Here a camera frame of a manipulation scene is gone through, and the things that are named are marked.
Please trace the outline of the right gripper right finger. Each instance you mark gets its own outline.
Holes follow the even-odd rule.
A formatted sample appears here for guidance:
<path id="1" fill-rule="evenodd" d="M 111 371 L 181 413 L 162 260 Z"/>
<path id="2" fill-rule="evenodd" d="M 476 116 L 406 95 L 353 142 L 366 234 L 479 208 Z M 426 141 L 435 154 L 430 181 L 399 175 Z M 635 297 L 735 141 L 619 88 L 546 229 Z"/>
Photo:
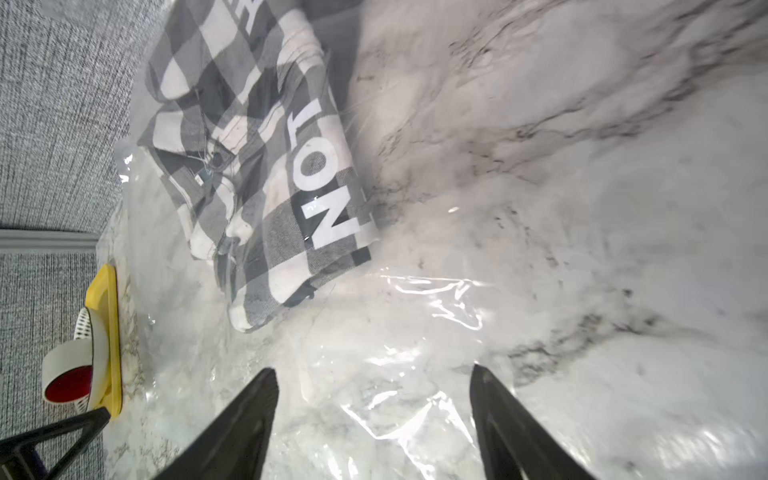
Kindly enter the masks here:
<path id="1" fill-rule="evenodd" d="M 591 479 L 507 387 L 476 364 L 470 402 L 487 479 Z"/>

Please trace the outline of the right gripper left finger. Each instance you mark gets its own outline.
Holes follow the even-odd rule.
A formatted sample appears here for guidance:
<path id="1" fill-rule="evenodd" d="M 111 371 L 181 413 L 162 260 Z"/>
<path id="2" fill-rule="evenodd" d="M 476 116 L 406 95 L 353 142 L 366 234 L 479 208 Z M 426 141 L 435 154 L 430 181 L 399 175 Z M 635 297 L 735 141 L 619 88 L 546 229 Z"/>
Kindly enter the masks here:
<path id="1" fill-rule="evenodd" d="M 279 399 L 276 371 L 262 369 L 159 479 L 259 479 Z"/>

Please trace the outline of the clear vacuum bag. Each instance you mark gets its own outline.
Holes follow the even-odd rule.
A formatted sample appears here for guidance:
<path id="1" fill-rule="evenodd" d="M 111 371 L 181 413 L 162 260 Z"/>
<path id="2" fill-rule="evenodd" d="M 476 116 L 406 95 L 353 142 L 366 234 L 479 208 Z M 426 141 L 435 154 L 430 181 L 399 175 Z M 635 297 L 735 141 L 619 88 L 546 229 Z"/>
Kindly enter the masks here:
<path id="1" fill-rule="evenodd" d="M 767 475 L 767 5 L 363 1 L 342 125 L 371 260 L 233 329 L 135 140 L 110 479 L 150 479 L 261 369 L 268 479 L 479 479 L 489 368 L 600 479 Z"/>

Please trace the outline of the black white checkered cloth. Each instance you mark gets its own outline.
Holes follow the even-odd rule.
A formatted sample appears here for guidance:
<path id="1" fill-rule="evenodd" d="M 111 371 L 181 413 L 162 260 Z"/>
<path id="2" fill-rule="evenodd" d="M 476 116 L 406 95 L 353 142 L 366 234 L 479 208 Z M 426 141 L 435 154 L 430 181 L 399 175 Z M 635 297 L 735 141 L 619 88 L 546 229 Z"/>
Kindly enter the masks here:
<path id="1" fill-rule="evenodd" d="M 145 85 L 158 107 L 138 145 L 236 330 L 370 260 L 376 224 L 298 2 L 175 2 Z"/>

